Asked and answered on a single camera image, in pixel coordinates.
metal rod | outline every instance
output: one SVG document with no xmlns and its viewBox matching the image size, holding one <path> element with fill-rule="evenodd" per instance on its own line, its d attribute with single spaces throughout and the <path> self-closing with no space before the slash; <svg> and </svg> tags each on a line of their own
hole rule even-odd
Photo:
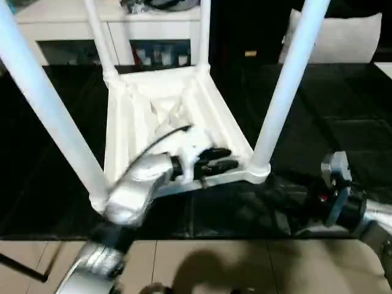
<svg viewBox="0 0 392 294">
<path fill-rule="evenodd" d="M 98 55 L 104 74 L 117 73 L 113 61 L 111 60 L 110 51 L 106 43 L 106 39 L 102 30 L 102 23 L 97 14 L 97 7 L 94 0 L 85 0 L 85 7 L 87 9 L 90 26 L 94 35 L 94 42 L 97 47 Z"/>
<path fill-rule="evenodd" d="M 47 274 L 41 274 L 38 271 L 35 271 L 32 268 L 22 265 L 20 262 L 17 262 L 16 260 L 9 258 L 8 256 L 2 253 L 0 253 L 0 264 L 5 265 L 6 267 L 14 271 L 17 271 L 21 274 L 25 274 L 26 276 L 29 276 L 32 279 L 35 279 L 42 283 L 45 283 L 48 280 Z"/>
<path fill-rule="evenodd" d="M 269 164 L 331 0 L 306 0 L 249 168 Z"/>
<path fill-rule="evenodd" d="M 5 0 L 0 0 L 0 38 L 0 58 L 4 65 L 87 188 L 92 206 L 101 211 L 107 199 L 107 178 L 43 68 L 36 61 Z"/>
<path fill-rule="evenodd" d="M 209 55 L 209 23 L 211 18 L 211 0 L 201 0 L 200 2 L 200 49 L 198 65 L 208 65 Z"/>
</svg>

